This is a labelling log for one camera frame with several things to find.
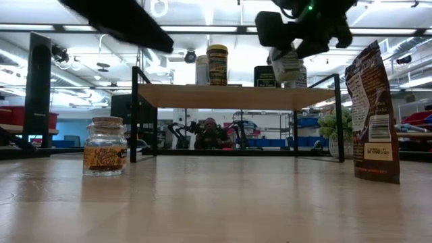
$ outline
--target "brown snack bag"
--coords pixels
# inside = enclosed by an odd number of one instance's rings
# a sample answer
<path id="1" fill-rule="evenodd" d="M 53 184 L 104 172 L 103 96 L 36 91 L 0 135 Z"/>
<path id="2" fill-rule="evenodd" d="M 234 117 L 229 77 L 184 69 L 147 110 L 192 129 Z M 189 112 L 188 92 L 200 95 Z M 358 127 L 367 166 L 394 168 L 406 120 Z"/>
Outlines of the brown snack bag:
<path id="1" fill-rule="evenodd" d="M 352 99 L 354 175 L 399 184 L 392 96 L 377 41 L 345 69 L 345 78 Z"/>

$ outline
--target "wooden shelf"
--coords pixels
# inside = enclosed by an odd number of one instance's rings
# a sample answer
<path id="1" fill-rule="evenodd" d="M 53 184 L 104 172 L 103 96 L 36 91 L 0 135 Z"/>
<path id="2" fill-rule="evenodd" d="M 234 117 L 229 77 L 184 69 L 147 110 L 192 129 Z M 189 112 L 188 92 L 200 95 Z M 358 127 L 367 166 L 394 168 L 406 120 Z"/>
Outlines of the wooden shelf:
<path id="1" fill-rule="evenodd" d="M 318 88 L 253 88 L 140 84 L 138 93 L 154 107 L 294 110 L 334 97 Z"/>
<path id="2" fill-rule="evenodd" d="M 22 126 L 9 125 L 9 124 L 0 124 L 0 127 L 3 128 L 6 131 L 12 133 L 12 134 L 20 134 L 20 133 L 22 133 Z M 50 129 L 49 133 L 57 135 L 59 133 L 59 130 Z"/>

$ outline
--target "glass jar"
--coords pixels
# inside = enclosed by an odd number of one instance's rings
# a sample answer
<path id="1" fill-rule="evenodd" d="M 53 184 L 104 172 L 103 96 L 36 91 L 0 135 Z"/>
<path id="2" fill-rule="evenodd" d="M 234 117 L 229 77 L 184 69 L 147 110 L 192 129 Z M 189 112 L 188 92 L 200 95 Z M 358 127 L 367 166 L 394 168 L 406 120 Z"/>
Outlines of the glass jar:
<path id="1" fill-rule="evenodd" d="M 126 167 L 128 142 L 120 117 L 95 117 L 87 126 L 82 173 L 85 176 L 116 176 Z"/>

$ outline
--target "person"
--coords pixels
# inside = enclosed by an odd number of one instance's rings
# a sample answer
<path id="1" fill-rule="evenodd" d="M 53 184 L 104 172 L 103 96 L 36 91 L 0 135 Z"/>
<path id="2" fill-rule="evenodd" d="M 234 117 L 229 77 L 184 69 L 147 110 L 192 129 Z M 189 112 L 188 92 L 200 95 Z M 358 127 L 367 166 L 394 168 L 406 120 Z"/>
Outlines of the person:
<path id="1" fill-rule="evenodd" d="M 216 121 L 209 117 L 204 121 L 204 132 L 195 137 L 195 149 L 223 149 L 231 148 L 232 141 L 227 131 L 218 129 Z"/>

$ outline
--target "green plant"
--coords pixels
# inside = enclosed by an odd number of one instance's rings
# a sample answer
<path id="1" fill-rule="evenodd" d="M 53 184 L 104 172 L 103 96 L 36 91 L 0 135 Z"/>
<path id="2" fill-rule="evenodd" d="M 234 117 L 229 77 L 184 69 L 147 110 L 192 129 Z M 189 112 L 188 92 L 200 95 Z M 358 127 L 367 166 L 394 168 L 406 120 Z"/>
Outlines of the green plant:
<path id="1" fill-rule="evenodd" d="M 338 132 L 336 128 L 336 111 L 333 110 L 329 115 L 318 119 L 319 134 L 324 138 L 336 139 Z M 342 127 L 344 139 L 352 139 L 352 116 L 348 108 L 342 107 Z"/>

